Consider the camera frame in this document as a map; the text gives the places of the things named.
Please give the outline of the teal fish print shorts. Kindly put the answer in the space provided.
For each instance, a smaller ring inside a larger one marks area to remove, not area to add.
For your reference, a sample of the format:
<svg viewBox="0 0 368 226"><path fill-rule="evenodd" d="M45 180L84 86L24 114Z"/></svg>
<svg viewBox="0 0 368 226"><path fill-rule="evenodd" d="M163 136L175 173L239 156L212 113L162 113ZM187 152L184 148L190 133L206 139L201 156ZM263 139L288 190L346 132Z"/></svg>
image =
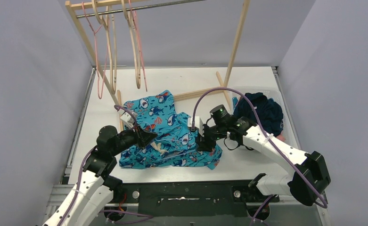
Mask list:
<svg viewBox="0 0 368 226"><path fill-rule="evenodd" d="M208 167L212 170L220 162L222 149L218 145L211 152L196 150L197 134L187 126L189 115L176 112L170 91L126 101L123 107L136 113L139 126L157 133L157 137L145 149L132 146L123 151L119 159L120 167Z"/></svg>

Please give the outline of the navy blue shorts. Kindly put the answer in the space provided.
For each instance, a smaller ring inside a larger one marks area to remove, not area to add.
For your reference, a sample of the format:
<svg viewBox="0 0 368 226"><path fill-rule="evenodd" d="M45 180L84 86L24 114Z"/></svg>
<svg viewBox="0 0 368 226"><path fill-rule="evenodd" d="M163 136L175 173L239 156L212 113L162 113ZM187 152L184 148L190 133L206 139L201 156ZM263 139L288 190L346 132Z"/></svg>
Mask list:
<svg viewBox="0 0 368 226"><path fill-rule="evenodd" d="M272 98L267 98L263 93L245 93L245 96L253 104L264 130L275 137L283 131L283 111L281 106ZM238 119L246 117L254 122L257 119L251 106L242 97L234 108L233 115Z"/></svg>

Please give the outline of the pink floral shorts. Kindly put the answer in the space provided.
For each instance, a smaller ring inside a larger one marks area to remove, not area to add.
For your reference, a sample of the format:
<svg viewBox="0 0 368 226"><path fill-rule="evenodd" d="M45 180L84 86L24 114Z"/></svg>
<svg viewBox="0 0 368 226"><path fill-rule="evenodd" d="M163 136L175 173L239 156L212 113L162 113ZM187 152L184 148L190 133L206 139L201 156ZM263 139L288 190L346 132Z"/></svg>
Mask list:
<svg viewBox="0 0 368 226"><path fill-rule="evenodd" d="M286 138L285 138L282 134L280 134L280 135L276 136L276 138L277 138L278 140L282 141L282 142L285 142L285 141L286 141Z"/></svg>

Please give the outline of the wooden hanger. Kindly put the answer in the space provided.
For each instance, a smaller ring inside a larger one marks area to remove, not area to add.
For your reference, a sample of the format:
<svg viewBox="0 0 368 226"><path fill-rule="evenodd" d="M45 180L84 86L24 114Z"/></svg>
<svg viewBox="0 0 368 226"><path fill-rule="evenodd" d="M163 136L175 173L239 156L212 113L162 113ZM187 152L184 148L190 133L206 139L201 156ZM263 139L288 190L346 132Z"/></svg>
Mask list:
<svg viewBox="0 0 368 226"><path fill-rule="evenodd" d="M129 11L131 9L129 0L121 0L122 10L124 17L127 21L131 39L131 46L133 51L134 58L134 72L135 72L135 82L137 89L141 88L141 61L140 61L140 49L139 49L139 40L137 35L137 29L134 21L134 13Z"/></svg>
<svg viewBox="0 0 368 226"><path fill-rule="evenodd" d="M93 7L93 11L95 14L95 17L98 21L98 23L100 25L102 25L106 31L106 49L107 49L107 54L106 56L108 57L108 63L109 63L109 70L110 70L110 74L109 74L109 84L111 87L111 93L112 95L116 94L116 72L114 71L114 60L116 60L115 58L115 54L112 51L112 45L111 45L111 40L110 40L110 34L109 34L109 15L100 15L98 13L98 1L97 0L92 0L92 7Z"/></svg>

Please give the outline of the wooden hanger front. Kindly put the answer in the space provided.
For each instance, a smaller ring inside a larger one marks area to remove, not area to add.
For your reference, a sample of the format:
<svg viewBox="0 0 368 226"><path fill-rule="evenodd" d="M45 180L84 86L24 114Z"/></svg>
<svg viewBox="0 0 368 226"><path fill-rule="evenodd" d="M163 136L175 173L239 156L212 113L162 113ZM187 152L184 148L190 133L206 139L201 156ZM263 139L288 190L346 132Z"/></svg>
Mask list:
<svg viewBox="0 0 368 226"><path fill-rule="evenodd" d="M109 63L109 70L110 70L110 74L109 74L109 84L111 87L111 93L112 95L116 94L116 72L114 71L114 60L116 60L115 58L115 54L112 51L112 45L111 45L111 40L110 40L110 34L109 34L109 15L100 15L98 13L98 1L97 0L92 0L92 7L93 7L93 11L95 14L95 17L98 21L98 23L100 25L102 25L106 31L106 49L107 49L107 54L106 56L108 57L108 63Z"/></svg>

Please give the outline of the blue wire hanger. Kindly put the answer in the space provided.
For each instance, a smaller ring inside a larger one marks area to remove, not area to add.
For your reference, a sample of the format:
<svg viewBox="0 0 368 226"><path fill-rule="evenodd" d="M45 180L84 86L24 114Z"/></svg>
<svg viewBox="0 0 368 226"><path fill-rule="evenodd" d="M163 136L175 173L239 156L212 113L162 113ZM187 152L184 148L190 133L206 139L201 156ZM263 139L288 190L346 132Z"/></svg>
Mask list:
<svg viewBox="0 0 368 226"><path fill-rule="evenodd" d="M138 153L154 160L183 154L195 147L196 133L179 122L172 125L151 124L146 126L145 130L157 133L157 138Z"/></svg>

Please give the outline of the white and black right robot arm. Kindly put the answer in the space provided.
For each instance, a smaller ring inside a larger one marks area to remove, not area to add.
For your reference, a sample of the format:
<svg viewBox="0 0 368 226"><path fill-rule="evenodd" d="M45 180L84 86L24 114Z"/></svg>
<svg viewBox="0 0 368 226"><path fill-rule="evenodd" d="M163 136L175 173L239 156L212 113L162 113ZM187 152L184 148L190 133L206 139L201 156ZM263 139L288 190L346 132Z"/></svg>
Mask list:
<svg viewBox="0 0 368 226"><path fill-rule="evenodd" d="M188 128L197 132L196 149L211 152L218 140L229 139L238 146L258 151L286 171L285 175L261 172L249 184L249 195L261 201L268 195L289 195L305 206L316 204L331 182L322 154L307 153L268 134L252 120L237 118L224 105L210 111L215 125L208 126L201 118L188 119Z"/></svg>

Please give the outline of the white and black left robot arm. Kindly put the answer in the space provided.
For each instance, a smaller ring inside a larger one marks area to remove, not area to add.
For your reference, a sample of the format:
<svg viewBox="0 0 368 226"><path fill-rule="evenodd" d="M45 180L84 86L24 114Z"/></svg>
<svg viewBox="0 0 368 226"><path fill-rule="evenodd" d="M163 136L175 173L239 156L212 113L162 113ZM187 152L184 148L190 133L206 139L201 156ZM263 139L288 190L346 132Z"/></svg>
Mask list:
<svg viewBox="0 0 368 226"><path fill-rule="evenodd" d="M110 201L123 196L122 181L111 175L116 156L132 146L144 149L157 138L139 126L118 132L108 125L100 129L96 145L85 155L76 184L45 226L88 226Z"/></svg>

